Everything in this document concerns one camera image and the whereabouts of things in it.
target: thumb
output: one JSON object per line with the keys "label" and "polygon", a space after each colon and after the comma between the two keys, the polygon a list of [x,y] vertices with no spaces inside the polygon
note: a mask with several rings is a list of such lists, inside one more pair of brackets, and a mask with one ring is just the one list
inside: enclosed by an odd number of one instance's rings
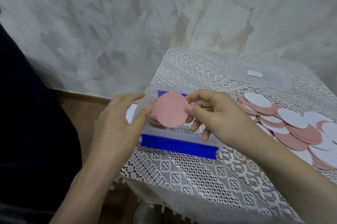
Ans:
{"label": "thumb", "polygon": [[145,127],[146,121],[149,119],[151,110],[143,109],[136,119],[130,124],[130,132],[134,136],[140,136],[143,128]]}
{"label": "thumb", "polygon": [[210,119],[212,116],[212,112],[207,111],[206,109],[203,109],[199,106],[190,105],[185,108],[185,111],[190,114],[192,117],[199,120],[201,123],[203,123],[206,126],[209,126]]}

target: wooden baseboard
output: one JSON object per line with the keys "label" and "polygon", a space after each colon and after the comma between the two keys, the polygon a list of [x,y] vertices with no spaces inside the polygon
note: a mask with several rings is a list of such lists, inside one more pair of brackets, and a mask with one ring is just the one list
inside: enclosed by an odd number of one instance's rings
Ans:
{"label": "wooden baseboard", "polygon": [[109,98],[103,98],[98,96],[92,96],[89,94],[68,92],[58,89],[50,89],[57,97],[59,98],[68,98],[73,100],[79,100],[81,102],[96,103],[101,105],[108,105],[110,100]]}

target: hand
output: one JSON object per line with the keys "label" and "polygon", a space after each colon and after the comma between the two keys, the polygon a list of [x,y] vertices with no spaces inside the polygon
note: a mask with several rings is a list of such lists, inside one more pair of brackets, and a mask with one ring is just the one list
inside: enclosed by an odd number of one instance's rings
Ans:
{"label": "hand", "polygon": [[196,118],[192,132],[198,130],[201,124],[206,126],[203,141],[207,141],[213,133],[222,143],[246,152],[247,146],[268,136],[227,93],[199,90],[187,95],[186,99],[188,103],[198,101],[186,108],[189,114],[186,122],[190,123]]}
{"label": "hand", "polygon": [[132,124],[129,124],[125,118],[126,111],[134,101],[143,98],[144,95],[119,94],[110,101],[95,124],[91,155],[101,158],[101,162],[104,163],[110,161],[120,167],[125,164],[133,153],[151,112],[143,109]]}

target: lace tablecloth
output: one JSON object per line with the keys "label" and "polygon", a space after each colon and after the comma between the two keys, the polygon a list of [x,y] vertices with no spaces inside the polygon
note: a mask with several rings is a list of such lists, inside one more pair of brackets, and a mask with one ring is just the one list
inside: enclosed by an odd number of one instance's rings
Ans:
{"label": "lace tablecloth", "polygon": [[[234,97],[256,92],[300,114],[317,111],[336,121],[337,98],[309,68],[294,70],[291,62],[280,60],[293,86],[279,91],[229,80],[225,64],[231,56],[171,48],[151,84],[224,91]],[[337,171],[320,171],[337,182]],[[198,223],[261,223],[280,217],[301,221],[265,173],[229,147],[222,148],[217,160],[137,147],[121,174],[142,200],[169,207]]]}

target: white marbled wall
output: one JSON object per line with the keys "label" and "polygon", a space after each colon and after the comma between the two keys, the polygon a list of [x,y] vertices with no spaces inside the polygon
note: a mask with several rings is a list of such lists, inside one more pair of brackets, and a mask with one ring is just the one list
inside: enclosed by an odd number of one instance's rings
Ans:
{"label": "white marbled wall", "polygon": [[144,90],[169,47],[291,58],[337,93],[337,0],[0,0],[49,86]]}

